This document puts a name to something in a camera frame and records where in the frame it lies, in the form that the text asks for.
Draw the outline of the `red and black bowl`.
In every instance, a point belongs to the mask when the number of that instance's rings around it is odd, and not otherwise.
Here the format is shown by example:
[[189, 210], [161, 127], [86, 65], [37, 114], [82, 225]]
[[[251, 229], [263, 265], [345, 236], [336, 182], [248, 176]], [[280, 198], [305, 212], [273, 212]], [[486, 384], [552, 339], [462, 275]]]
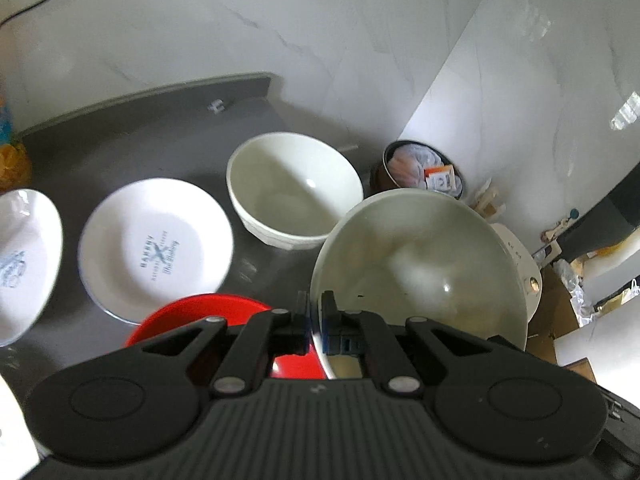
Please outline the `red and black bowl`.
[[[244, 325], [254, 314], [269, 311], [261, 302], [235, 295], [203, 294], [182, 298], [149, 315], [129, 336], [125, 346], [130, 347], [175, 328], [207, 318], [221, 316], [229, 326]], [[326, 379], [318, 354], [309, 346], [304, 356], [287, 354], [273, 360], [271, 378]]]

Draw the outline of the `white bowl front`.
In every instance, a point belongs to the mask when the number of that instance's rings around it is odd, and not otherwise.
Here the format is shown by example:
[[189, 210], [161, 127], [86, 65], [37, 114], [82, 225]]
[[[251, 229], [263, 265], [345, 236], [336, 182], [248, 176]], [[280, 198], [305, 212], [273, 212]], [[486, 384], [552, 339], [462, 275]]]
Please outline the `white bowl front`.
[[390, 325], [423, 316], [526, 346], [524, 287], [510, 252], [479, 214], [444, 194], [401, 188], [352, 208], [314, 265], [314, 314], [327, 290], [339, 309], [371, 311]]

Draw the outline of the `white bowl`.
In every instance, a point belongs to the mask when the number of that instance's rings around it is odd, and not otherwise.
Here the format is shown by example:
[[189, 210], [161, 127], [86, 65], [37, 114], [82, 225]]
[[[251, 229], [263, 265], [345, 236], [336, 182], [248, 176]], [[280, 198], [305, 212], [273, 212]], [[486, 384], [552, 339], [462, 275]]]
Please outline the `white bowl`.
[[244, 228], [284, 250], [321, 246], [363, 200], [360, 177], [344, 155], [294, 132], [245, 141], [228, 160], [226, 183]]
[[314, 265], [314, 314], [327, 290], [339, 309], [371, 311], [390, 325], [423, 316], [526, 346], [524, 287], [510, 252], [479, 214], [444, 194], [401, 188], [352, 208]]

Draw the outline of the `white plate blue script logo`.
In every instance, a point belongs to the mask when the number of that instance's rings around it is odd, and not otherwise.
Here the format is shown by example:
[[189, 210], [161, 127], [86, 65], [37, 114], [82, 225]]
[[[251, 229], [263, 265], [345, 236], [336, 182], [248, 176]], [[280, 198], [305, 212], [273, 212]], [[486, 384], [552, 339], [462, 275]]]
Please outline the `white plate blue script logo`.
[[1, 344], [14, 344], [35, 324], [54, 289], [63, 252], [58, 208], [21, 188], [1, 196]]

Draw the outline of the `small white plate cross logo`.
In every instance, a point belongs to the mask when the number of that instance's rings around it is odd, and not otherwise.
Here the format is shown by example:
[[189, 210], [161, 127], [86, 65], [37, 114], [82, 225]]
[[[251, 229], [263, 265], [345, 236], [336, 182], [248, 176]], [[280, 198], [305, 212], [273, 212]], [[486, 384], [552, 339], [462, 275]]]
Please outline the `small white plate cross logo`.
[[166, 304], [220, 289], [233, 251], [231, 223], [213, 196], [183, 180], [153, 178], [99, 203], [82, 230], [77, 261], [92, 301], [138, 325]]

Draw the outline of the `round tin with packets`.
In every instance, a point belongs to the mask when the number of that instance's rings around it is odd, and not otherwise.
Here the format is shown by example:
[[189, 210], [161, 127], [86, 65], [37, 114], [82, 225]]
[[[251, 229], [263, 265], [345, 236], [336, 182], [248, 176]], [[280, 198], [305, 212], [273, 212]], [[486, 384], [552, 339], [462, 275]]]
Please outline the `round tin with packets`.
[[417, 188], [460, 200], [464, 182], [459, 169], [440, 151], [413, 140], [387, 145], [381, 161], [371, 170], [371, 193], [395, 188]]

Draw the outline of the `white appliance kettle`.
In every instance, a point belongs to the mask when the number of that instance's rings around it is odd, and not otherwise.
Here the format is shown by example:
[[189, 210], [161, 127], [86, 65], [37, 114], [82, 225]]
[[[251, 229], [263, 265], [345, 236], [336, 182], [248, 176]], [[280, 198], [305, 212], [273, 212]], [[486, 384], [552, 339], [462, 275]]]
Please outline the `white appliance kettle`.
[[518, 270], [518, 277], [524, 290], [527, 321], [530, 322], [537, 312], [542, 293], [540, 270], [524, 244], [506, 226], [493, 223], [491, 227], [500, 237], [502, 244], [506, 246]]

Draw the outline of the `small white clip on counter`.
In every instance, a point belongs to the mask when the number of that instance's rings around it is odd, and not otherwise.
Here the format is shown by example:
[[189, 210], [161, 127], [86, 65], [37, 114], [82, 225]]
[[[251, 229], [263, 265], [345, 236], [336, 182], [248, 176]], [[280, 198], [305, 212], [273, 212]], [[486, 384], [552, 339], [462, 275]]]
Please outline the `small white clip on counter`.
[[226, 110], [226, 103], [223, 100], [215, 100], [208, 104], [207, 109], [214, 114], [220, 114]]

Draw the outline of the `orange juice bottle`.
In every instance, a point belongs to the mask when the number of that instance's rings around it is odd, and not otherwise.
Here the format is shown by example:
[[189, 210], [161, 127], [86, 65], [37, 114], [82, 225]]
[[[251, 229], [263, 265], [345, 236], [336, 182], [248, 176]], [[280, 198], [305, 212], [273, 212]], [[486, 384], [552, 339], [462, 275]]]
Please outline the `orange juice bottle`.
[[13, 122], [6, 99], [1, 97], [0, 193], [27, 188], [32, 182], [32, 161], [25, 145], [14, 136]]

